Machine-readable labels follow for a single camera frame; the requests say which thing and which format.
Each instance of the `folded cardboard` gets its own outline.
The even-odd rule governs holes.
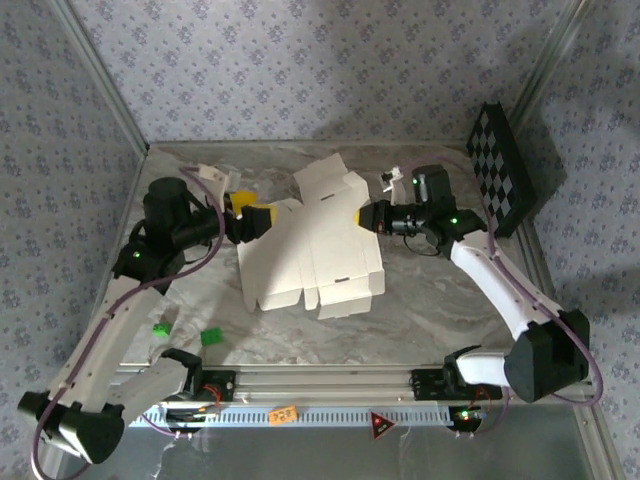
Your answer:
[[[294,174],[303,203],[275,202],[276,222],[261,238],[238,245],[245,305],[262,310],[320,304],[319,318],[371,309],[384,293],[377,235],[359,227],[355,213],[369,203],[365,180],[339,154]]]

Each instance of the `cardboard flap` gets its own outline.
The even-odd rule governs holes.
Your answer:
[[[276,202],[275,225],[261,238],[238,246],[247,308],[263,310],[320,303],[319,318],[344,317],[371,308],[384,292],[377,235],[354,222],[369,200],[366,181],[349,172],[339,154],[294,174],[304,204]]]

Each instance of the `black and white checkerboard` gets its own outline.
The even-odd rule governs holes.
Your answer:
[[[536,195],[499,103],[483,105],[467,151],[495,234],[508,237],[533,208]]]

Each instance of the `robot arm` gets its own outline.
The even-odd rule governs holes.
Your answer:
[[[478,285],[515,341],[507,355],[474,346],[448,356],[444,365],[448,389],[455,392],[477,384],[504,386],[524,401],[534,402],[584,379],[587,359],[550,315],[588,345],[586,317],[578,310],[563,311],[540,292],[500,247],[492,244],[480,217],[456,208],[442,166],[414,170],[412,183],[416,204],[372,203],[360,210],[359,224],[379,234],[424,234],[427,242]]]
[[[232,213],[220,216],[222,212],[205,207],[183,180],[174,177],[152,182],[143,205],[145,218],[121,249],[104,301],[86,333],[47,390],[25,393],[18,405],[36,431],[41,429],[46,443],[88,463],[106,460],[125,426],[167,397],[216,401],[203,389],[200,357],[176,349],[163,352],[150,368],[126,383],[117,387],[110,383],[171,280],[187,274],[179,273],[186,264],[185,249],[210,245],[221,231],[234,243],[249,241],[271,225],[268,210],[250,206],[242,207],[242,219]],[[221,228],[221,218],[226,228]]]

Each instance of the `red triangle sticker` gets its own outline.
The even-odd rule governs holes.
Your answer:
[[[384,418],[382,415],[371,412],[371,427],[373,428],[373,439],[377,440],[382,435],[387,433],[395,423],[388,418]]]

